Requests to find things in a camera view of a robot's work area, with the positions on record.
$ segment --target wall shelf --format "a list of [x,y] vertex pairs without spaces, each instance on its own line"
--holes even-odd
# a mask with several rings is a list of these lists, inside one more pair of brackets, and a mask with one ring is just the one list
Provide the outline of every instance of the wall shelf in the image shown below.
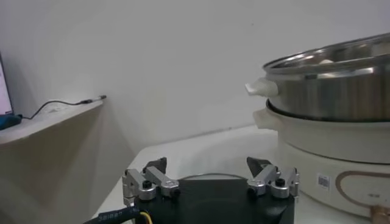
[[83,114],[87,111],[100,107],[103,101],[99,100],[93,103],[67,107],[64,110],[52,113],[41,113],[32,120],[23,119],[22,123],[0,131],[0,145],[8,144],[13,141],[28,138],[30,135],[45,130],[51,126]]

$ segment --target black cable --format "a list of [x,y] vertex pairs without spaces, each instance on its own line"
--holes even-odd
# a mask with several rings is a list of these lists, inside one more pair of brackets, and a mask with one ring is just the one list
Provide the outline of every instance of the black cable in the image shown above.
[[80,102],[77,102],[77,103],[68,103],[68,102],[65,102],[65,101],[61,101],[61,100],[49,100],[47,101],[46,103],[44,103],[31,117],[25,117],[25,116],[21,116],[23,119],[27,119],[27,120],[32,120],[36,115],[38,115],[38,113],[48,104],[50,103],[62,103],[62,104],[66,104],[66,105],[69,105],[69,106],[77,106],[77,105],[81,105],[81,104],[89,104],[89,103],[92,103],[92,102],[95,102],[97,100],[102,100],[102,99],[105,99],[107,98],[106,95],[101,95],[99,96],[97,99],[87,99],[87,100],[81,100]]
[[140,210],[134,207],[126,207],[120,210],[99,213],[99,215],[84,224],[120,224],[128,220],[140,217]]

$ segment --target blue object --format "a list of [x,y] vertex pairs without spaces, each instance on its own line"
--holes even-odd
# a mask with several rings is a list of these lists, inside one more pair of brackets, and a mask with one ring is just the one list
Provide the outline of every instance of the blue object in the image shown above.
[[0,115],[0,130],[15,126],[22,122],[22,118],[17,115],[6,114]]

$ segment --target pot handle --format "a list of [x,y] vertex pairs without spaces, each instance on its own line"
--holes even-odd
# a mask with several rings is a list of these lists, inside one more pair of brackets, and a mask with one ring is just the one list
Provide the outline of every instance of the pot handle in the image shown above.
[[253,112],[253,118],[259,129],[270,129],[279,131],[282,127],[282,122],[271,115],[267,108]]
[[276,83],[266,78],[260,78],[253,83],[247,83],[245,84],[245,88],[250,96],[273,97],[279,94]]

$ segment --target monitor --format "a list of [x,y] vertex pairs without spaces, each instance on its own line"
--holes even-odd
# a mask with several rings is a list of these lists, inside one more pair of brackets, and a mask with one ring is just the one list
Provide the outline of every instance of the monitor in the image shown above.
[[0,115],[12,114],[12,105],[8,93],[7,82],[0,54]]

